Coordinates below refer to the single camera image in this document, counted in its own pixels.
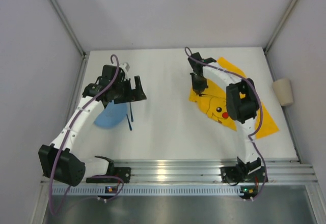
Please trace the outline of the left aluminium frame post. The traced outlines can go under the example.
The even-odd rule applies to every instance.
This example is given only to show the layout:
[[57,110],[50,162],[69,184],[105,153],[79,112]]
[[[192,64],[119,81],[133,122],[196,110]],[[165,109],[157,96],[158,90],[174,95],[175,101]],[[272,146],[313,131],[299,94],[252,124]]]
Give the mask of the left aluminium frame post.
[[62,10],[60,4],[57,0],[48,0],[50,5],[53,7],[56,15],[58,16],[63,28],[67,32],[69,38],[71,39],[72,43],[74,44],[75,48],[77,49],[78,53],[84,57],[86,52],[84,51],[81,43],[79,42],[71,24],[69,23],[64,11]]

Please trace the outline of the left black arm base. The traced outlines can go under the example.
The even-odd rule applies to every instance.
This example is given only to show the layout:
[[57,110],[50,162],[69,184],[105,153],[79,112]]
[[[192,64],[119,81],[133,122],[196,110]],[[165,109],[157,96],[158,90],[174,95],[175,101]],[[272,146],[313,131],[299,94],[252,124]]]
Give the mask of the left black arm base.
[[129,183],[131,177],[130,167],[115,167],[103,176],[93,176],[86,179],[87,183]]

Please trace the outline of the beige paper cup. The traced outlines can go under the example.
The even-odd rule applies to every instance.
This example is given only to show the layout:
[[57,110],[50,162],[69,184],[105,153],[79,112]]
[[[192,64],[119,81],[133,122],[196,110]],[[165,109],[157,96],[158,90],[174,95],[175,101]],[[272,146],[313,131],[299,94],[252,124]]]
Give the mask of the beige paper cup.
[[294,103],[290,79],[278,79],[273,82],[272,88],[281,106],[290,106]]

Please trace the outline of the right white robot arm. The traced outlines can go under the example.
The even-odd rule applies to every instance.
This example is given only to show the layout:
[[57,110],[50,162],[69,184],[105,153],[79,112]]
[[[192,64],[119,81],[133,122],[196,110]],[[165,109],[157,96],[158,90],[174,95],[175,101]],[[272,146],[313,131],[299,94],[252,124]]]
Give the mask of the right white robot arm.
[[262,105],[254,82],[234,71],[222,68],[213,58],[203,59],[185,48],[192,68],[192,101],[204,109],[206,115],[220,124],[234,121],[239,137],[237,160],[249,172],[260,168],[254,139],[262,124]]

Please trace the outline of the blue metallic fork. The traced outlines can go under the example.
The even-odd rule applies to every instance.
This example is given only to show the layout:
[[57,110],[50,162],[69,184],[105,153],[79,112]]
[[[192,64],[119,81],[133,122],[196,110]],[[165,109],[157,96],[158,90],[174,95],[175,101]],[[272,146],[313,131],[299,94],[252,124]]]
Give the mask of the blue metallic fork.
[[126,114],[126,117],[127,117],[127,121],[128,121],[129,130],[132,131],[132,125],[131,125],[131,121],[129,119],[128,114]]

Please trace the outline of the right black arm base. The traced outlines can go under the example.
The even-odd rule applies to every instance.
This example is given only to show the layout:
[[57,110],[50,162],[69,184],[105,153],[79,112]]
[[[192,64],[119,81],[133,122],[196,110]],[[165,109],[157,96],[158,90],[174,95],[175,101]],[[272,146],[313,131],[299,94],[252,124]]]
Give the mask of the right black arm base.
[[257,158],[253,162],[244,163],[237,157],[235,166],[224,166],[221,169],[222,182],[235,186],[239,183],[263,183],[268,181],[265,166],[261,159]]

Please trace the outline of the blue metallic spoon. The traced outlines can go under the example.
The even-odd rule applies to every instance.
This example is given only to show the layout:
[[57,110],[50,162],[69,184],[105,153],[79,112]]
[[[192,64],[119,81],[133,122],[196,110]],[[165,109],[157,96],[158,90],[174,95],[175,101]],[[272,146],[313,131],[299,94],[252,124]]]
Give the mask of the blue metallic spoon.
[[134,122],[131,102],[129,103],[129,110],[130,110],[130,120],[131,120],[131,122]]

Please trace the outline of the light blue plate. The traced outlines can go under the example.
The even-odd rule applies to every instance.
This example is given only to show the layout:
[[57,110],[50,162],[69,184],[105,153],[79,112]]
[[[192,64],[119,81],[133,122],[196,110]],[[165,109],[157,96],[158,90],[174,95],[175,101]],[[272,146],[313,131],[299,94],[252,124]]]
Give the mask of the light blue plate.
[[102,129],[112,129],[118,126],[126,117],[127,104],[109,103],[106,108],[97,116],[94,125]]

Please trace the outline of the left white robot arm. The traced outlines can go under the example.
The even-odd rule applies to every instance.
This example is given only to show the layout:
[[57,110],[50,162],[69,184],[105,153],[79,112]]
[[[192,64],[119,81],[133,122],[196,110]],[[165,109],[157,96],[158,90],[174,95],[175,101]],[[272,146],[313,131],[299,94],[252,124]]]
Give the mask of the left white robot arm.
[[146,100],[141,79],[134,77],[135,88],[128,76],[129,64],[104,65],[102,74],[88,84],[77,109],[60,134],[38,151],[43,175],[69,186],[82,180],[92,182],[94,176],[105,179],[115,175],[114,161],[106,156],[79,159],[74,150],[86,144],[92,126],[113,129],[123,120],[133,122],[131,103]]

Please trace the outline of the yellow Pikachu cloth placemat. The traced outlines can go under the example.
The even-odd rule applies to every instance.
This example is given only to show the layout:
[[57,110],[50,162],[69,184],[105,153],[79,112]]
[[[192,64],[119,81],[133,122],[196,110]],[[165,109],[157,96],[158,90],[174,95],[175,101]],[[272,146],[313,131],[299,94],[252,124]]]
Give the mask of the yellow Pikachu cloth placemat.
[[244,125],[248,119],[254,119],[254,131],[256,132],[254,136],[256,138],[267,137],[279,131],[277,124],[258,96],[255,95],[252,89],[254,82],[246,77],[242,70],[225,58],[203,59],[198,52],[190,55],[189,58],[201,64],[203,69],[218,64],[218,74],[230,75],[232,78],[239,79],[239,81],[229,82],[223,89],[222,85],[206,78],[208,88],[205,89],[201,97],[197,96],[191,88],[189,101],[195,102],[199,110],[208,118],[237,132],[240,132],[240,129],[237,128],[236,122]]

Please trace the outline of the aluminium mounting rail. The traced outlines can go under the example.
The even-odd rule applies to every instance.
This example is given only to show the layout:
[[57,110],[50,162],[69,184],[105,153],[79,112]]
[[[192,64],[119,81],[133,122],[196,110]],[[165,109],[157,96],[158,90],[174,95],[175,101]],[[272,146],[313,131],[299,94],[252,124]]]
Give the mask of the aluminium mounting rail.
[[[221,168],[234,166],[234,160],[115,160],[118,167],[131,168],[131,184],[221,184]],[[268,184],[315,184],[313,166],[295,160],[268,160]]]

